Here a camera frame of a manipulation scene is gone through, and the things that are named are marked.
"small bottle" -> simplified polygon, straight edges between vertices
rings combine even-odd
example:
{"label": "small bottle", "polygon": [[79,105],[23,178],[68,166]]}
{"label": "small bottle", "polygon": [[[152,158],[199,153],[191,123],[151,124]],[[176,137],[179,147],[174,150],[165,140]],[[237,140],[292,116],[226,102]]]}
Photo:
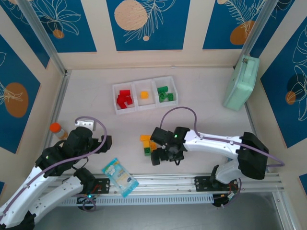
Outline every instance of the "small bottle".
{"label": "small bottle", "polygon": [[49,129],[61,140],[65,140],[68,137],[68,133],[62,129],[62,126],[58,122],[52,123]]}

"small yellow object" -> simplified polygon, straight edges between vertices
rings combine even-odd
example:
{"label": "small yellow object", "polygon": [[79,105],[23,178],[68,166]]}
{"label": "small yellow object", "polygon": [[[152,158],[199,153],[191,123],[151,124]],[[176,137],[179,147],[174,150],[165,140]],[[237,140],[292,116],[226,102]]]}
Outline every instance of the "small yellow object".
{"label": "small yellow object", "polygon": [[148,92],[147,91],[142,91],[141,92],[141,99],[147,99],[148,98]]}
{"label": "small yellow object", "polygon": [[149,145],[150,145],[150,151],[154,151],[157,149],[157,144],[153,141],[149,142]]}
{"label": "small yellow object", "polygon": [[149,135],[141,135],[140,137],[140,141],[145,141],[145,140],[150,140],[150,136]]}
{"label": "small yellow object", "polygon": [[149,141],[148,141],[148,140],[143,141],[143,147],[144,147],[144,148],[150,148],[150,145],[149,145]]}

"blue plastic bag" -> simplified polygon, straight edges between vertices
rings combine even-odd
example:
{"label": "blue plastic bag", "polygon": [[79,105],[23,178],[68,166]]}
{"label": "blue plastic bag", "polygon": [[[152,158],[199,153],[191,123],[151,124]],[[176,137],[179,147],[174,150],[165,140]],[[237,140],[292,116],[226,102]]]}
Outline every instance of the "blue plastic bag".
{"label": "blue plastic bag", "polygon": [[123,197],[128,196],[139,182],[114,158],[102,172],[108,176],[110,181],[119,189]]}

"green plastic box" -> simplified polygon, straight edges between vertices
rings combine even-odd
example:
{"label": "green plastic box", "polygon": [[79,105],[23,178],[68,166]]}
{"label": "green plastic box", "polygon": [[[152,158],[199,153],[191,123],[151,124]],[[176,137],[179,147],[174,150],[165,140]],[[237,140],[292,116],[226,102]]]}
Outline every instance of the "green plastic box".
{"label": "green plastic box", "polygon": [[259,58],[243,55],[226,89],[223,106],[239,111],[255,87]]}

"white table surface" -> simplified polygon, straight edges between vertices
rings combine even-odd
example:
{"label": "white table surface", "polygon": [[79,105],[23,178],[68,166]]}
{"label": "white table surface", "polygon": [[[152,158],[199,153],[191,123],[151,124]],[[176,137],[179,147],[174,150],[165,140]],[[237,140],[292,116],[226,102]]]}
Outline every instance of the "white table surface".
{"label": "white table surface", "polygon": [[[117,157],[130,173],[210,173],[225,158],[209,152],[185,152],[185,159],[176,166],[163,161],[152,166],[150,157],[144,156],[140,135],[151,135],[159,126],[164,113],[173,107],[137,111],[116,115],[112,98],[112,84],[173,76],[178,91],[179,106],[188,106],[198,116],[198,131],[221,136],[241,136],[251,132],[245,108],[235,112],[222,106],[224,92],[233,68],[137,68],[137,69],[88,69],[73,70],[67,87],[58,122],[70,132],[75,129],[75,118],[93,116],[104,123],[113,145],[107,153],[94,154],[86,168],[92,173],[102,173],[113,158]],[[176,110],[165,119],[162,128],[174,131],[177,126],[193,129],[193,114]],[[97,125],[93,137],[103,134]],[[52,144],[58,141],[53,137]]]}

